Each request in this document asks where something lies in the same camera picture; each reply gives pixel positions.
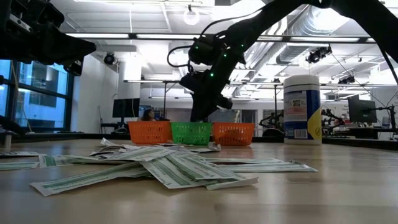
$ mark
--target plastic basket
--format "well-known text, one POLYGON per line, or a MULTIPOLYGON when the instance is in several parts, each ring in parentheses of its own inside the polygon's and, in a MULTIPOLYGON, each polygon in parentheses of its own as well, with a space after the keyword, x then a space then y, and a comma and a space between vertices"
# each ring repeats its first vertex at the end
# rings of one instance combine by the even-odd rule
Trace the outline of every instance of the plastic basket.
POLYGON ((158 144, 172 140, 170 121, 129 122, 131 141, 135 144, 158 144))
POLYGON ((204 146, 209 144, 211 123, 172 123, 174 143, 204 146))
POLYGON ((254 134, 251 123, 213 123, 213 136, 216 144, 222 146, 248 146, 254 134))

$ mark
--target disinfecting wipes container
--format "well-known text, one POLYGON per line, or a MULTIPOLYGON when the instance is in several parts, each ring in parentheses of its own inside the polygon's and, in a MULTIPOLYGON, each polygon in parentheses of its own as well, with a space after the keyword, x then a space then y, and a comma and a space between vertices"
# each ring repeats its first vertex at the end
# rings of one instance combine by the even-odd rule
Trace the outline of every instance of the disinfecting wipes container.
POLYGON ((295 75, 284 82, 284 130, 286 144, 322 143, 319 79, 295 75))

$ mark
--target product label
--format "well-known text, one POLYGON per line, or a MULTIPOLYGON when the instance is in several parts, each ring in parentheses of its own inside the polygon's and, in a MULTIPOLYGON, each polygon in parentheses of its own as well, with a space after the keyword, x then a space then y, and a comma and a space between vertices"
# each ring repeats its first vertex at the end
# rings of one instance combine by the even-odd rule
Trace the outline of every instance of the product label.
POLYGON ((284 94, 284 126, 287 139, 321 139, 320 92, 291 91, 284 94))

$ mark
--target pile of paper bills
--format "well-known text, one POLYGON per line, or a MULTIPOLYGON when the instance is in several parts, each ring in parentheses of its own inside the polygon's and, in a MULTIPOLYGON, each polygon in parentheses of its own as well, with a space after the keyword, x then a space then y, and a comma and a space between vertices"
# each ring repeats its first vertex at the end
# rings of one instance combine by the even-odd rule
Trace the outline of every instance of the pile of paper bills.
MULTIPOLYGON (((44 196, 118 177, 155 178, 168 189, 202 186, 208 190, 216 190, 258 183, 258 177, 246 178, 237 174, 240 172, 316 172, 315 169, 294 161, 206 158, 198 155, 199 152, 213 152, 220 149, 213 146, 192 149, 173 144, 132 146, 113 144, 106 139, 103 139, 101 144, 102 148, 95 149, 90 156, 47 156, 34 152, 19 152, 20 156, 38 156, 39 162, 0 163, 0 170, 32 169, 38 165, 40 168, 83 164, 114 165, 101 171, 32 183, 31 186, 44 196)), ((18 156, 18 152, 13 152, 12 155, 18 156)))

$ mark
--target green basket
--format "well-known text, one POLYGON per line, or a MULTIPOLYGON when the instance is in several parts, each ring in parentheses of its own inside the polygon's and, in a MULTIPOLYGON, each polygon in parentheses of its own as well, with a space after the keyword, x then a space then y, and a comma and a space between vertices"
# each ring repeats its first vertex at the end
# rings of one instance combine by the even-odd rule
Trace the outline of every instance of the green basket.
POLYGON ((209 144, 211 123, 172 122, 174 143, 204 146, 209 144))

